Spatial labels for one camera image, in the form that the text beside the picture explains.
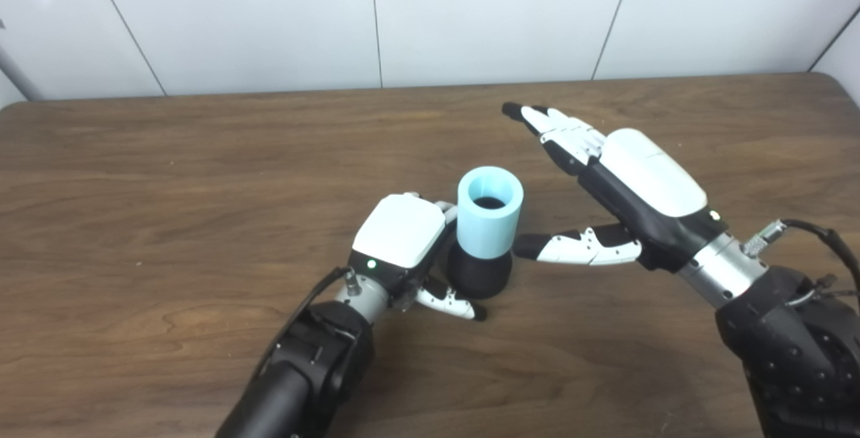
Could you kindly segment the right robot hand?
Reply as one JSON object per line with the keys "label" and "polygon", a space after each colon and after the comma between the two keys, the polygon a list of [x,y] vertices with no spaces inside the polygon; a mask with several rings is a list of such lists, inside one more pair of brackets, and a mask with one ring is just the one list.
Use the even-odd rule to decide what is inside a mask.
{"label": "right robot hand", "polygon": [[703,188],[676,160],[631,128],[602,135],[543,105],[503,104],[505,116],[540,140],[555,165],[615,217],[584,232],[519,234],[513,254],[568,265],[619,265],[678,273],[727,224],[712,216]]}

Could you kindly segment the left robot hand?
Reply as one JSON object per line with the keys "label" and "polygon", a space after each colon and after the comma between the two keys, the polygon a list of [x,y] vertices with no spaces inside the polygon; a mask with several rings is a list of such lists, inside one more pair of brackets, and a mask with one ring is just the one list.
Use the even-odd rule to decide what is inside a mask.
{"label": "left robot hand", "polygon": [[431,275],[456,229],[458,207],[415,192],[385,196],[357,231],[343,288],[335,299],[374,325],[389,309],[418,303],[456,318],[483,322],[486,308]]}

